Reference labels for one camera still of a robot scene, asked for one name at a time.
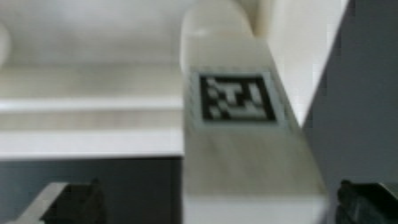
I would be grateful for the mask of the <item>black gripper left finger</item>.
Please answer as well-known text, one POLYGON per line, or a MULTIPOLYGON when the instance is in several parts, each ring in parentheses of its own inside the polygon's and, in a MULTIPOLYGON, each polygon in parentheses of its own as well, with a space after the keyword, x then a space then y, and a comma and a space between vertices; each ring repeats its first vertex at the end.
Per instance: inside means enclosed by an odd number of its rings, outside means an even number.
POLYGON ((109 224, 100 180, 52 182, 13 224, 109 224))

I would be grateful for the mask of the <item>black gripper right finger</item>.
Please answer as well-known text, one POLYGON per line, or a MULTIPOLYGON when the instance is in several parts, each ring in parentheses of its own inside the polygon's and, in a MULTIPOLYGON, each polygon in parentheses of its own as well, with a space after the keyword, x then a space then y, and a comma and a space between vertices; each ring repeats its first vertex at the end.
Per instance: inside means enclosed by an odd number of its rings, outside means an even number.
POLYGON ((337 224, 398 224, 398 183, 342 181, 337 224))

